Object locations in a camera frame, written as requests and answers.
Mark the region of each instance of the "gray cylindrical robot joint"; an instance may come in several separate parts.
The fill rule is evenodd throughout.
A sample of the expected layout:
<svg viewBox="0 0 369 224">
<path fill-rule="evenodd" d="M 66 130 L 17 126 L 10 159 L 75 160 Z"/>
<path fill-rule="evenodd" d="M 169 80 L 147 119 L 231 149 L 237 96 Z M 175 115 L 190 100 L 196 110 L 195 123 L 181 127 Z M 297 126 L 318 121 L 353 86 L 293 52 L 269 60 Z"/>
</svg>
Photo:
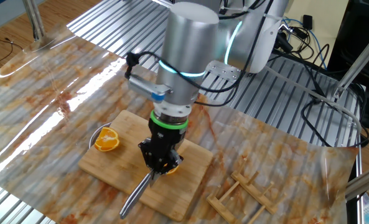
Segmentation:
<svg viewBox="0 0 369 224">
<path fill-rule="evenodd" d="M 170 9 L 162 58 L 191 80 L 202 83 L 204 71 L 214 58 L 218 16 L 211 9 L 191 2 L 179 2 Z M 165 100 L 189 105 L 197 99 L 198 88 L 160 63 L 158 84 L 173 89 Z"/>
</svg>

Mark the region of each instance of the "corrugated metal surface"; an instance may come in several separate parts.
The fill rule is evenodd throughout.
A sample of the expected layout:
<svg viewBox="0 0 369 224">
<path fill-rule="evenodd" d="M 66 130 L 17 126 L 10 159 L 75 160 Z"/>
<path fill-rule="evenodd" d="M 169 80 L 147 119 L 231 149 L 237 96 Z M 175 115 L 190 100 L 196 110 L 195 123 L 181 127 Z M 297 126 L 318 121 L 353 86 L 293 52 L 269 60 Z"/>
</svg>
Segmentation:
<svg viewBox="0 0 369 224">
<path fill-rule="evenodd" d="M 126 52 L 153 51 L 160 54 L 169 10 L 158 3 L 144 0 L 104 0 L 84 15 L 68 24 L 76 35 L 83 37 L 120 56 Z M 157 62 L 144 57 L 141 65 L 157 71 Z M 285 58 L 269 62 L 268 66 L 291 80 L 313 89 L 303 65 Z M 209 73 L 203 83 L 210 88 L 223 88 L 233 80 L 222 72 Z M 317 81 L 327 95 L 335 80 L 319 75 Z M 229 93 L 204 93 L 223 102 Z M 232 108 L 253 116 L 307 142 L 322 145 L 300 116 L 301 109 L 310 100 L 307 93 L 263 70 L 244 78 L 238 94 L 229 104 Z M 348 91 L 338 102 L 357 116 L 355 95 Z M 327 142 L 334 146 L 349 146 L 356 141 L 353 123 L 344 115 L 315 106 L 306 110 L 307 117 Z M 0 188 L 0 223 L 54 223 L 24 202 Z"/>
</svg>

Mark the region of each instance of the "stained plastic sheet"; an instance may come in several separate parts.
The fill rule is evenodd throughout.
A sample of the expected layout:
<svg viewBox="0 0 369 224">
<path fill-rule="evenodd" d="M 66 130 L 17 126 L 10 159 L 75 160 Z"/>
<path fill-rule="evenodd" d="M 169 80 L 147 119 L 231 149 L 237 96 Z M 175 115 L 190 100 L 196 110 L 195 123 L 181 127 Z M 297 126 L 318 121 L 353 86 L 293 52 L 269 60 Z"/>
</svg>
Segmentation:
<svg viewBox="0 0 369 224">
<path fill-rule="evenodd" d="M 129 110 L 148 119 L 152 103 L 128 89 L 125 60 L 56 27 L 0 69 L 0 186 L 52 220 L 67 223 L 169 223 L 138 203 L 125 220 L 128 195 L 78 167 L 94 130 Z M 153 80 L 142 67 L 133 73 Z M 186 138 L 214 154 L 184 222 L 224 223 L 207 203 L 234 180 L 260 175 L 254 185 L 273 202 L 287 197 L 255 223 L 346 223 L 345 186 L 354 148 L 308 144 L 231 108 L 194 106 Z M 241 187 L 228 208 L 246 223 L 260 204 Z"/>
</svg>

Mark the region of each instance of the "metal pole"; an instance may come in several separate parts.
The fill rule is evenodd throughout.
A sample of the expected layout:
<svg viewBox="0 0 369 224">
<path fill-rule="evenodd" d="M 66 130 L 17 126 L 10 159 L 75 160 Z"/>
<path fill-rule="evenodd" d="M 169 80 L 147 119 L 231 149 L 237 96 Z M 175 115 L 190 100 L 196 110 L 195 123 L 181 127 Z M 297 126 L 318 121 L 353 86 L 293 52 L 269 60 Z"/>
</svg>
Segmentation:
<svg viewBox="0 0 369 224">
<path fill-rule="evenodd" d="M 346 201 L 366 192 L 369 189 L 369 171 L 359 175 L 358 177 L 347 183 Z"/>
<path fill-rule="evenodd" d="M 358 56 L 356 61 L 347 71 L 346 75 L 337 83 L 335 86 L 334 98 L 339 99 L 342 96 L 342 93 L 347 89 L 347 87 L 351 84 L 351 82 L 355 79 L 355 77 L 361 72 L 364 66 L 369 61 L 369 44 L 363 52 Z"/>
<path fill-rule="evenodd" d="M 34 39 L 39 40 L 45 35 L 45 28 L 43 27 L 42 18 L 40 17 L 35 0 L 22 0 L 28 14 L 29 22 L 34 31 Z"/>
</svg>

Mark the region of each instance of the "orange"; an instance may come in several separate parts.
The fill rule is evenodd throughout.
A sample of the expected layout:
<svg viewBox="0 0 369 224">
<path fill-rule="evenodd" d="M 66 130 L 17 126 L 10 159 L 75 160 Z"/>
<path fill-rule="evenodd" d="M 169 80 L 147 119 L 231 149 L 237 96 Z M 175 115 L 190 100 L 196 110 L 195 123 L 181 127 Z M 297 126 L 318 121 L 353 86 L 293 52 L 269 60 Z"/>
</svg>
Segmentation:
<svg viewBox="0 0 369 224">
<path fill-rule="evenodd" d="M 175 167 L 175 168 L 171 169 L 171 170 L 167 173 L 167 175 L 169 175 L 169 174 L 173 174 L 174 172 L 176 172 L 177 168 L 179 168 L 179 166 L 177 166 L 177 167 Z"/>
<path fill-rule="evenodd" d="M 118 147 L 118 137 L 118 133 L 114 129 L 104 127 L 96 140 L 95 147 L 101 152 L 111 151 Z"/>
</svg>

